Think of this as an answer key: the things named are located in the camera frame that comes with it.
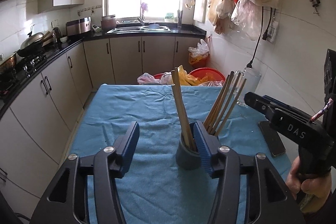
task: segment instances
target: glass pitcher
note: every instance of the glass pitcher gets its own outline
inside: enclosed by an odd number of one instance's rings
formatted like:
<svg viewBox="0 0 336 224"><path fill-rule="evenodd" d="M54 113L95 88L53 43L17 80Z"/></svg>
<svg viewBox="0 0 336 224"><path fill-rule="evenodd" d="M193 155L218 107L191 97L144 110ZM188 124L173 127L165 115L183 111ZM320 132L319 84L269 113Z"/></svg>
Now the glass pitcher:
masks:
<svg viewBox="0 0 336 224"><path fill-rule="evenodd" d="M246 79L246 83L244 85L243 90L241 91L241 94L238 98L237 104L240 106L247 106L244 102L244 96L248 92L255 92L257 89L257 86L259 84L259 81L261 79L261 73L253 68L245 68L244 71L237 70L233 76L233 80L231 82L231 87L233 86L234 82L236 81L236 78L238 77L238 74L240 75L240 80L238 80L237 87L234 91L234 96L237 95L238 90L240 89L241 84L243 83L243 80Z"/></svg>

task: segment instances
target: black countertop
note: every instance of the black countertop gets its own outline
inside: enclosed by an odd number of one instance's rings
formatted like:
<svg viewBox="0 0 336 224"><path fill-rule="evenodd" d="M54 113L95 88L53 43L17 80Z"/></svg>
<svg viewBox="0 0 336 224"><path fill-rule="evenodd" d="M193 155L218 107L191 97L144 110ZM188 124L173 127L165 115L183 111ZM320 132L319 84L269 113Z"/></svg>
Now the black countertop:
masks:
<svg viewBox="0 0 336 224"><path fill-rule="evenodd" d="M206 31L189 24L183 24L182 29L177 29L176 23L167 23L171 32L165 31L138 31L133 33L105 33L105 32L88 32L80 37L71 37L67 42L61 44L52 44L44 47L46 59L39 63L36 67L36 71L31 73L29 76L25 74L23 70L18 71L16 76L18 78L18 84L12 89L9 95L4 99L0 100L0 119L15 100L15 98L20 94L20 92L38 75L43 71L49 64L51 64L59 56L75 47L76 45L82 43L83 41L104 39L104 38L113 38L113 37L132 37L132 36L176 36L176 37L195 37L195 38L205 38ZM140 26L140 24L119 24L118 27L127 27L127 26Z"/></svg>

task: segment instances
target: hand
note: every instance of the hand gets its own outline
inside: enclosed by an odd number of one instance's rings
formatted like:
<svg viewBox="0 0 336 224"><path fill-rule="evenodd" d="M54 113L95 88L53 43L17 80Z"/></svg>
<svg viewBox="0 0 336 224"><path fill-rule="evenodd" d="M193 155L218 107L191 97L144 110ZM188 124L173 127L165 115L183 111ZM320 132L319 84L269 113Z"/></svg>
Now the hand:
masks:
<svg viewBox="0 0 336 224"><path fill-rule="evenodd" d="M316 179L307 179L304 182L300 182L296 176L297 170L300 165L300 158L297 157L289 172L286 180L286 185L291 190L294 199L296 200L297 193L302 190L306 194L314 195L310 203L303 208L303 213L315 213L322 208L331 191L331 173L325 177Z"/></svg>

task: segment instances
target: smartphone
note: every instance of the smartphone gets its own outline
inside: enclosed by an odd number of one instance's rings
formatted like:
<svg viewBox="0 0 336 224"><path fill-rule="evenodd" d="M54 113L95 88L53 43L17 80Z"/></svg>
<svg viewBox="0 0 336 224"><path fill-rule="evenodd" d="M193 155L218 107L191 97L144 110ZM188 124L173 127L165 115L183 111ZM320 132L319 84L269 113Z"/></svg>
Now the smartphone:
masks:
<svg viewBox="0 0 336 224"><path fill-rule="evenodd" d="M286 153L286 149L278 132L269 126L269 121L259 122L258 126L273 158Z"/></svg>

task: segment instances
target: red plastic tub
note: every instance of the red plastic tub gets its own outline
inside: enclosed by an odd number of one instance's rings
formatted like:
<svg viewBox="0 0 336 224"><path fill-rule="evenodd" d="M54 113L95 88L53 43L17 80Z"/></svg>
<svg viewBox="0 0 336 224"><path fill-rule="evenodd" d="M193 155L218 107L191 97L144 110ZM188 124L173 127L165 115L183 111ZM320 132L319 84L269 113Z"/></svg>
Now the red plastic tub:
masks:
<svg viewBox="0 0 336 224"><path fill-rule="evenodd" d="M207 73L210 73L213 78L214 81L225 81L225 77L223 74L221 74L218 70L213 69L213 68L199 68L196 70L193 70L190 75L197 77L197 78L203 78L206 76Z"/></svg>
<svg viewBox="0 0 336 224"><path fill-rule="evenodd" d="M160 80L161 77L162 77L162 75L163 75L163 73L159 73L159 74L157 74L157 75L154 75L154 78Z"/></svg>

